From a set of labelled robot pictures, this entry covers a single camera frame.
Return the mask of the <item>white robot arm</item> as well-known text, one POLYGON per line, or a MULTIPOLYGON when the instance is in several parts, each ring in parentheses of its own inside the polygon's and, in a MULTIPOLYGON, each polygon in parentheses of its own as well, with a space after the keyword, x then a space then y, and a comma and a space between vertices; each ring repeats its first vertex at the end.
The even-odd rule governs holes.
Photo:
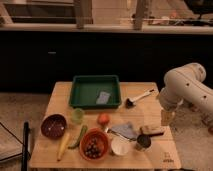
POLYGON ((168 126, 172 122, 174 111, 183 100, 213 115, 213 89, 203 84, 205 78, 206 70, 199 63, 173 68, 164 75, 165 87, 158 95, 162 106, 162 126, 168 126))

